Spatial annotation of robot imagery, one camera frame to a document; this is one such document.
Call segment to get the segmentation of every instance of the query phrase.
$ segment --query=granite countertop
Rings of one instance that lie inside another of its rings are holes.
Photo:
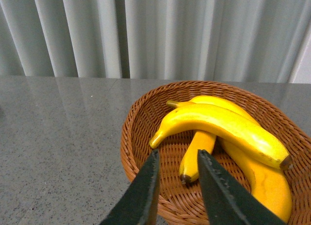
[[[0,77],[0,224],[98,224],[129,186],[120,139],[130,106],[170,82]],[[311,136],[311,85],[227,84],[269,100]]]

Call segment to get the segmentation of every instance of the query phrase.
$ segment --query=curtain fold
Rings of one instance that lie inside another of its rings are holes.
[[[311,83],[311,0],[0,6],[0,75]]]

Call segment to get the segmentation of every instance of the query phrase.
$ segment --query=yellow banana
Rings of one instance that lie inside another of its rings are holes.
[[[191,183],[199,178],[198,150],[213,152],[216,135],[196,130],[192,141],[179,165],[179,177],[182,184]]]
[[[292,195],[283,171],[256,161],[223,138],[218,140],[245,174],[252,195],[287,223],[292,212]]]
[[[174,109],[163,118],[149,144],[156,148],[170,135],[198,129],[232,142],[268,166],[285,170],[292,162],[287,149],[271,133],[233,111],[211,104]]]
[[[240,106],[229,100],[216,96],[207,96],[207,95],[196,96],[191,100],[189,100],[188,102],[178,102],[168,100],[166,104],[170,107],[177,108],[190,105],[193,103],[214,104],[229,109],[231,111],[234,111],[259,125],[259,123],[251,115],[249,115],[243,108],[241,108]],[[199,170],[197,164],[198,150],[199,149],[206,150],[211,154],[214,149],[215,140],[216,135],[212,133],[208,133],[201,130],[195,131],[191,144],[189,145],[186,153],[184,154],[179,166],[179,176],[183,184],[191,183],[199,178]]]

